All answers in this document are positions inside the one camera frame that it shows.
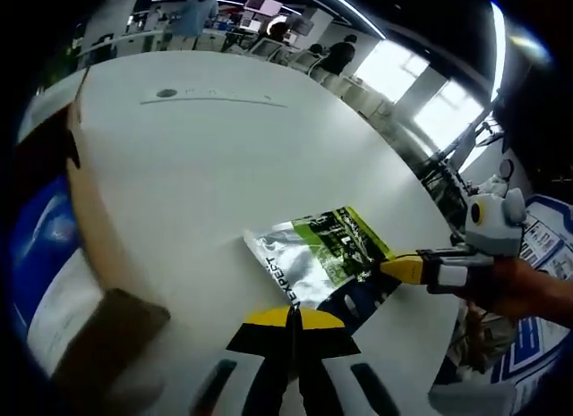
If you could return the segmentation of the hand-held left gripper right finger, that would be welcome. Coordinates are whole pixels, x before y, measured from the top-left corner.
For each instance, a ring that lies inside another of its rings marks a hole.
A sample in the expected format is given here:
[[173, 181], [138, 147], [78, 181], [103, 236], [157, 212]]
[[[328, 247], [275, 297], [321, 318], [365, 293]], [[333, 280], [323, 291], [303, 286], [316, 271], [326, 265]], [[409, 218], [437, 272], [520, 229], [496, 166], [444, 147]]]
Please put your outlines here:
[[299, 388], [310, 415], [399, 415], [381, 371], [332, 314], [295, 313]]

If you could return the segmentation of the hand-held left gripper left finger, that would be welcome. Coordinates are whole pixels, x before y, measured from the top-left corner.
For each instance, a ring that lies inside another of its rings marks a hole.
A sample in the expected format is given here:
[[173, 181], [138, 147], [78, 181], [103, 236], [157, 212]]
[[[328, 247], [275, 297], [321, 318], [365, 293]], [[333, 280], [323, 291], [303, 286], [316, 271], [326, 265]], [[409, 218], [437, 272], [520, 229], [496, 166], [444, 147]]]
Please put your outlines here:
[[289, 381], [295, 308], [254, 312], [205, 369], [189, 415], [277, 415]]

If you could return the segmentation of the person's right hand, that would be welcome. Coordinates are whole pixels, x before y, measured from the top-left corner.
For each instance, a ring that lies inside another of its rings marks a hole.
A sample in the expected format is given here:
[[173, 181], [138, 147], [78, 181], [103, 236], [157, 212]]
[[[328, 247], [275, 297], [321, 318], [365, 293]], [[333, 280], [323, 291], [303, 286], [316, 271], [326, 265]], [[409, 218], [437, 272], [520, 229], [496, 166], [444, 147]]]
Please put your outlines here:
[[522, 259], [496, 259], [489, 275], [475, 276], [480, 284], [469, 285], [457, 296], [479, 308], [513, 320], [532, 315], [531, 294], [536, 271]]

